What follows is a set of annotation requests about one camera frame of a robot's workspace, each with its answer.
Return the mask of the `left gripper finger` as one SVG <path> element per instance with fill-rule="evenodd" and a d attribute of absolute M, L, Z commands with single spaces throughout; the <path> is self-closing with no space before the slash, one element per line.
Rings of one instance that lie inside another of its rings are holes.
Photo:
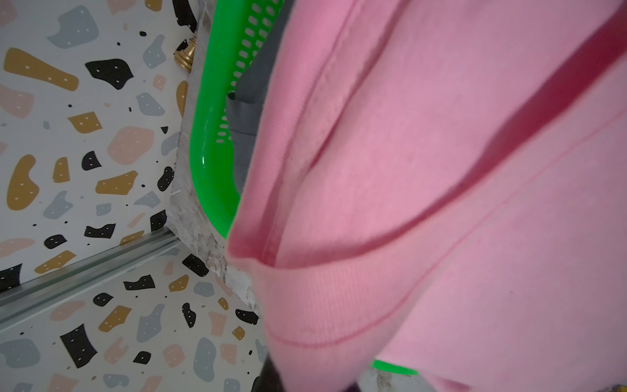
<path fill-rule="evenodd" d="M 282 380 L 271 357 L 267 357 L 260 375 L 254 380 L 251 392 L 284 392 Z"/>

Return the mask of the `grey-blue t-shirt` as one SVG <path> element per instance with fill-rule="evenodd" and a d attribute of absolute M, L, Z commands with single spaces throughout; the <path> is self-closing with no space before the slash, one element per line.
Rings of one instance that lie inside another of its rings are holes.
<path fill-rule="evenodd" d="M 239 193 L 247 179 L 270 76 L 292 6 L 292 1 L 284 3 L 261 50 L 226 97 L 225 114 L 233 143 L 233 183 Z"/>

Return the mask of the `pink t-shirt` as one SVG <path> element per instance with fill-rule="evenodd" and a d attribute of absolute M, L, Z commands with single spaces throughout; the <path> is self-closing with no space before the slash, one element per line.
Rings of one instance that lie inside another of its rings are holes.
<path fill-rule="evenodd" d="M 227 254 L 288 391 L 623 382 L 625 2 L 295 2 Z"/>

